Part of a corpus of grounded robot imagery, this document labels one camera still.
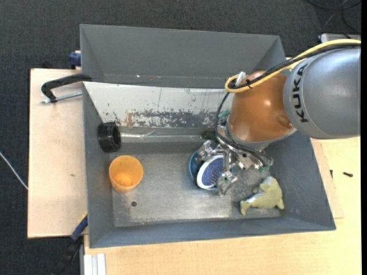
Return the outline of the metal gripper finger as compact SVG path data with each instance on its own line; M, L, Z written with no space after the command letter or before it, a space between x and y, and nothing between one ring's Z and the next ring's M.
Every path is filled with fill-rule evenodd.
M214 155L215 142L205 141L196 151L196 161L207 161Z
M239 177L239 169L234 167L223 171L216 181L217 192L220 197L223 197L227 191L236 183Z

